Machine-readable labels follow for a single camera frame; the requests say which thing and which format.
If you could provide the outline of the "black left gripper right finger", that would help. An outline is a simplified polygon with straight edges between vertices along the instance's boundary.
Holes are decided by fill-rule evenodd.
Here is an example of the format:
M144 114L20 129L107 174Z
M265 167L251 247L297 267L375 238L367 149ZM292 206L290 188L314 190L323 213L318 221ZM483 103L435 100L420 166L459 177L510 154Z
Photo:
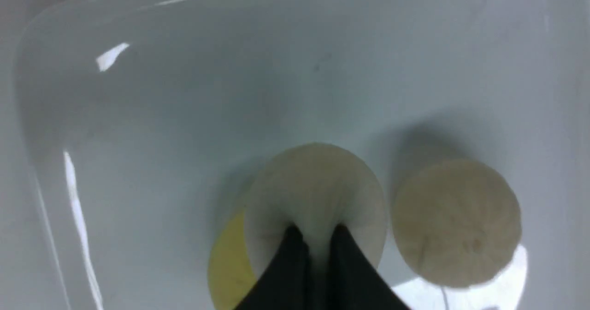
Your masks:
M330 310L408 310L363 255L351 232L336 226L328 263Z

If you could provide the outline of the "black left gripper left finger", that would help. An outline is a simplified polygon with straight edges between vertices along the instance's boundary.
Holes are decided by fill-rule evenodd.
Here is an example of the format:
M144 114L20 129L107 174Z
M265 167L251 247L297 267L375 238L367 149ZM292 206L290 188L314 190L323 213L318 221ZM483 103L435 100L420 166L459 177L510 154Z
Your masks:
M311 302L311 257L297 226L283 234L269 266L237 310L309 310Z

